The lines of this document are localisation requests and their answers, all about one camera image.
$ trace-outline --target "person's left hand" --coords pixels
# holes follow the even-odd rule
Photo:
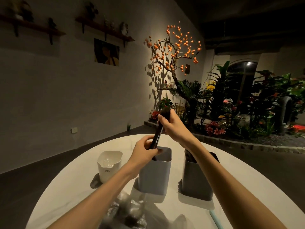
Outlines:
[[[150,149],[147,150],[150,145],[154,135],[147,135],[144,136],[141,140],[139,140],[132,151],[132,155],[129,158],[127,164],[129,164],[133,170],[133,178],[135,178],[138,174],[140,169],[142,169],[151,159],[153,156],[157,155],[158,153],[162,152],[162,149]]]

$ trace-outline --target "hand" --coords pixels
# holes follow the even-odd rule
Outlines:
[[[148,140],[153,139],[153,137],[154,135],[144,136],[135,144],[132,155],[127,162],[132,169],[132,178],[135,178],[139,174],[140,169],[142,169],[153,156],[162,152],[162,149],[158,148],[147,150],[152,143]]]
[[[170,110],[170,121],[160,114],[158,115],[158,120],[163,125],[166,134],[174,141],[179,142],[185,149],[188,149],[190,142],[196,140],[193,134],[182,123],[174,109]]]

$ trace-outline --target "dark floor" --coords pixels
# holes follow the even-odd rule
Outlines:
[[[0,228],[24,229],[36,202],[48,184],[67,164],[83,152],[114,138],[154,132],[153,128],[143,125],[129,132],[123,132],[1,174]],[[227,147],[220,147],[220,149],[241,159],[265,175],[305,212],[305,192],[303,191],[305,183],[302,182],[305,177],[305,154],[256,153]]]

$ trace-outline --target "brick edging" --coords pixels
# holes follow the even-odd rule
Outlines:
[[[157,124],[144,121],[144,125],[156,128]],[[256,150],[256,151],[274,151],[278,153],[293,153],[293,154],[305,154],[305,147],[291,147],[291,146],[273,146],[273,145],[261,145],[261,144],[252,144],[252,143],[245,143],[239,141],[231,141],[221,138],[215,138],[211,136],[205,136],[201,134],[193,133],[193,135],[201,142],[205,143],[216,143],[221,145],[230,146],[233,148],[240,148],[240,149],[249,149],[249,150]]]

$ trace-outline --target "round white table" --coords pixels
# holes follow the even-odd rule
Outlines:
[[[26,229],[48,227],[94,191],[90,188],[90,183],[98,173],[97,158],[103,151],[121,151],[123,153],[122,164],[125,164],[135,143],[143,136],[144,134],[130,135],[107,141],[75,158],[43,192],[29,218]],[[265,204],[288,229],[304,228],[305,214],[276,185],[234,156],[208,144],[202,144],[209,151],[214,152],[223,167]],[[208,211],[214,208],[215,215],[223,228],[232,228],[215,195],[212,201],[206,202],[178,193],[178,182],[182,178],[184,164],[184,149],[168,135],[162,135],[158,145],[172,149],[167,194],[162,203],[155,203],[158,211],[162,212],[169,221],[174,221],[183,214],[196,229],[216,229],[217,226]],[[123,191],[130,194],[134,183],[135,180],[131,180]]]

